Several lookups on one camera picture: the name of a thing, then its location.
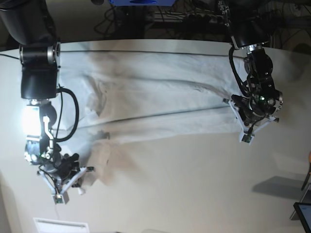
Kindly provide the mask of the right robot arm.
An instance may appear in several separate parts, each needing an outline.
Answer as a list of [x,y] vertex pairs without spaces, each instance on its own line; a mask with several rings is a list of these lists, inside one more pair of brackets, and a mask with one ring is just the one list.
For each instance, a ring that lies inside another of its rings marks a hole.
[[[28,133],[25,155],[30,163],[48,176],[54,194],[63,194],[75,186],[80,173],[79,155],[61,155],[60,142],[72,138],[79,122],[79,105],[75,94],[58,85],[60,72],[60,41],[56,27],[44,0],[2,0],[0,17],[9,34],[19,43],[22,67],[21,97],[29,100],[26,109],[36,115],[39,133]],[[75,120],[71,132],[59,138],[53,133],[57,113],[51,99],[67,93],[75,106]]]

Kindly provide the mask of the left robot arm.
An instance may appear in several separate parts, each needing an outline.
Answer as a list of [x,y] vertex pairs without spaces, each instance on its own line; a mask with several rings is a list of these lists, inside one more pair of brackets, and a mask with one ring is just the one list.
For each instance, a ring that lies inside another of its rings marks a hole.
[[[220,0],[218,7],[224,17],[232,40],[229,63],[242,93],[232,95],[231,101],[238,109],[242,124],[248,127],[248,134],[264,119],[274,120],[274,114],[283,105],[282,92],[275,88],[272,77],[273,63],[266,54],[264,44],[269,35],[264,28],[258,9],[258,0]],[[245,50],[243,59],[247,73],[243,81],[234,64],[234,51]]]

